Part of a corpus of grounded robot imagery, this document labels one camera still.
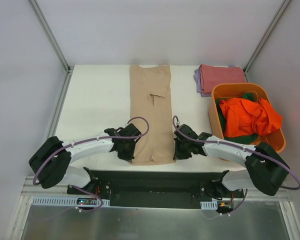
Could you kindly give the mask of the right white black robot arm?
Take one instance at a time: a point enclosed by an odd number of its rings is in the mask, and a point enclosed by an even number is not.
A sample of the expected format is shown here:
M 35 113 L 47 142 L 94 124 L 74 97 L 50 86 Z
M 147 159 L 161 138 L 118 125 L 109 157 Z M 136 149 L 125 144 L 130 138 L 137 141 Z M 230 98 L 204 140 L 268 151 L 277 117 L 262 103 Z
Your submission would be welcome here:
M 266 142 L 239 144 L 206 132 L 196 134 L 186 124 L 176 125 L 174 134 L 175 160 L 201 155 L 231 161 L 244 168 L 225 170 L 213 183 L 220 197 L 227 197 L 238 189 L 257 189 L 265 195 L 275 196 L 289 174 L 289 166 Z

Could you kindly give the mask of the beige t shirt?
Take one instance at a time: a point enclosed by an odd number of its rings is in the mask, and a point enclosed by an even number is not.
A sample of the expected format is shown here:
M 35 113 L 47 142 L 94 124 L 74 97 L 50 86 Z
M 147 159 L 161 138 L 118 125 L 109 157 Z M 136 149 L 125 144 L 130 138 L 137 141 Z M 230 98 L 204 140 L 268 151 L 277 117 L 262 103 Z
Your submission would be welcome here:
M 175 142 L 172 124 L 171 70 L 168 65 L 143 68 L 131 65 L 130 117 L 143 117 L 149 131 L 136 144 L 136 166 L 174 163 Z

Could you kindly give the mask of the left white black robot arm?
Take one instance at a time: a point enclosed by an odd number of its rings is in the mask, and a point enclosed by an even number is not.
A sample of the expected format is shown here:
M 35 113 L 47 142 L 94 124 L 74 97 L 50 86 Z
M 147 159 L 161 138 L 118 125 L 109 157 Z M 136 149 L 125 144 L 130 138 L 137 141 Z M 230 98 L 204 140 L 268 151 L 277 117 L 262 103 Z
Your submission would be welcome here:
M 130 123 L 124 128 L 107 128 L 96 136 L 82 140 L 62 141 L 52 136 L 36 151 L 28 164 L 36 176 L 35 183 L 43 189 L 58 184 L 75 185 L 89 195 L 95 191 L 96 183 L 88 173 L 88 168 L 71 164 L 92 155 L 110 152 L 117 152 L 119 159 L 131 162 L 141 135 L 137 127 Z

